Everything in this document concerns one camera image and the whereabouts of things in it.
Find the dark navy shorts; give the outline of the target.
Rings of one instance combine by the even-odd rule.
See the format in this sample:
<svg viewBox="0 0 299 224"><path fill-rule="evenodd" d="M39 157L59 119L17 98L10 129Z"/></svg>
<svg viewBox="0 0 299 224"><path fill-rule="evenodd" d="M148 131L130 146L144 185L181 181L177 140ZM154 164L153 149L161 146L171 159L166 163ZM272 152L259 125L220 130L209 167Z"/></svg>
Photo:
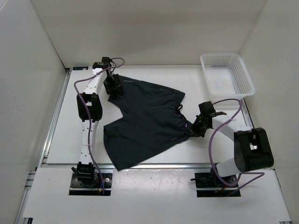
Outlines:
<svg viewBox="0 0 299 224"><path fill-rule="evenodd" d="M123 116L103 129L106 152L118 171L188 140L186 132L192 125L180 111L184 92L129 77L120 79L123 94L108 101Z"/></svg>

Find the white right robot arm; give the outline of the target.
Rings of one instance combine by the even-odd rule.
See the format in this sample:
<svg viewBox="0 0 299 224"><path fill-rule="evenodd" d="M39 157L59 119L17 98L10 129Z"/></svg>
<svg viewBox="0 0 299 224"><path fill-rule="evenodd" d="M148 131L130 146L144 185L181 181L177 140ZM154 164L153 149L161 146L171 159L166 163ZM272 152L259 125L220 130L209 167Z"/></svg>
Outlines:
<svg viewBox="0 0 299 224"><path fill-rule="evenodd" d="M238 174L245 174L263 168L270 168L274 165L274 157L268 140L266 131L259 128L251 128L240 124L234 118L242 109L242 102L239 103L238 111L229 117L225 112L218 112L214 108L214 103L206 101L199 104L200 114L196 116L195 122L191 126L192 137L204 137L209 129L213 133L208 143L209 160L212 165L210 182L214 186L226 185L235 186L235 182L227 182L227 177ZM224 162L215 164L212 157L213 138L217 132L222 133L234 143L234 156Z"/></svg>

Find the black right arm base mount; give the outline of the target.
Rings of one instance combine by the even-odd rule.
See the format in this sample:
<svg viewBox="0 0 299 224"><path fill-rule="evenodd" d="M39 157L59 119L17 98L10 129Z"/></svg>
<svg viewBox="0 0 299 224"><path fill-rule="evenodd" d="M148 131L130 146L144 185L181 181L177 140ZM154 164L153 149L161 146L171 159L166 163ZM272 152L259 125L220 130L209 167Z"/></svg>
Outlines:
<svg viewBox="0 0 299 224"><path fill-rule="evenodd" d="M209 172L195 173L190 181L195 182L198 198L241 197L239 185L225 185L219 180L212 168Z"/></svg>

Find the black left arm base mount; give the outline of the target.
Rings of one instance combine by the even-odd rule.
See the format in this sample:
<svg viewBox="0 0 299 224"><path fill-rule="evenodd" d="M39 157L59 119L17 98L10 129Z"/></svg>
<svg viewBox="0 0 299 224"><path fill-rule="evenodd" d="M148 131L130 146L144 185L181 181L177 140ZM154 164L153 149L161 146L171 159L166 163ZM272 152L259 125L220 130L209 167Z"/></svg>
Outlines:
<svg viewBox="0 0 299 224"><path fill-rule="evenodd" d="M113 182L112 173L99 173L90 162L72 167L72 177L69 188L71 196L110 196Z"/></svg>

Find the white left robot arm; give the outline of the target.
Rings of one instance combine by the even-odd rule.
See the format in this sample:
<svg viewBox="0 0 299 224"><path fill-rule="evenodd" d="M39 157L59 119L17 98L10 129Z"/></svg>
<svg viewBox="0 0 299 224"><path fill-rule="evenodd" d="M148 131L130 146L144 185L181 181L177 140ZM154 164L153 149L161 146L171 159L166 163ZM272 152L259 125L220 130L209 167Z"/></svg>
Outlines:
<svg viewBox="0 0 299 224"><path fill-rule="evenodd" d="M114 70L124 62L120 57L103 57L100 62L93 64L91 77L74 83L83 137L79 161L77 167L72 170L79 181L88 187L98 186L101 191L105 189L105 179L93 156L97 127L103 116L99 93L101 88L105 87L110 96L123 94L120 76Z"/></svg>

